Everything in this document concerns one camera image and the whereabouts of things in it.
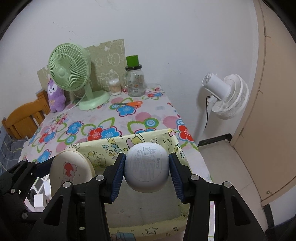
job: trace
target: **tiled floor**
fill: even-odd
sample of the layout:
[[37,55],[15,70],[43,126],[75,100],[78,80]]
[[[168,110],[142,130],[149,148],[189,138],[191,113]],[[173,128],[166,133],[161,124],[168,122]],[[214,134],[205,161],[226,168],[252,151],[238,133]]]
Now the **tiled floor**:
[[199,147],[214,183],[229,181],[243,197],[263,231],[267,221],[256,186],[241,158],[227,140]]

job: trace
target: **wooden chair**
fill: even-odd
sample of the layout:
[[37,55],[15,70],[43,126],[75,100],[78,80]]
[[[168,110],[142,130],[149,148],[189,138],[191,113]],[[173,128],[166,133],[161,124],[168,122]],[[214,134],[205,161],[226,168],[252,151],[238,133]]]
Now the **wooden chair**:
[[24,139],[25,136],[32,138],[38,128],[33,118],[40,125],[45,119],[44,113],[48,115],[50,112],[47,92],[42,90],[36,96],[37,100],[18,107],[7,119],[2,120],[7,133],[17,140]]

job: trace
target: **fan center cap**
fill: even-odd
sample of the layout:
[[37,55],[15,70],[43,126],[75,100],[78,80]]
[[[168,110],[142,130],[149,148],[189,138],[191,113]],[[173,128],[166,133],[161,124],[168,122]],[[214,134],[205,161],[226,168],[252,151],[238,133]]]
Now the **fan center cap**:
[[64,70],[63,68],[60,68],[60,69],[59,69],[59,75],[60,75],[61,77],[64,77],[64,75],[65,75],[65,70]]

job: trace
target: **fan base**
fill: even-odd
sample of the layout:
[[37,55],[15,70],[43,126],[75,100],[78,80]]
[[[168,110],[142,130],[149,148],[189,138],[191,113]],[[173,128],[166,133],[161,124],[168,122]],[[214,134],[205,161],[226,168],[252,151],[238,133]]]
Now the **fan base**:
[[79,102],[80,110],[90,110],[104,104],[110,98],[110,94],[106,91],[93,92],[94,97],[87,99],[86,97]]

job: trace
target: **floral tablecloth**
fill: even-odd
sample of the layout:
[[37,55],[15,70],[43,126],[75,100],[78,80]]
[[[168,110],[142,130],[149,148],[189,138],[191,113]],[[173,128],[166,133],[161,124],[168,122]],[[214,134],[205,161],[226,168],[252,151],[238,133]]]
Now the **floral tablecloth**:
[[[101,106],[82,111],[69,104],[61,113],[49,113],[28,141],[20,160],[44,162],[71,144],[171,128],[193,171],[211,182],[206,164],[180,115],[160,85],[150,84],[142,97],[126,90]],[[214,203],[210,204],[209,240],[214,239]]]

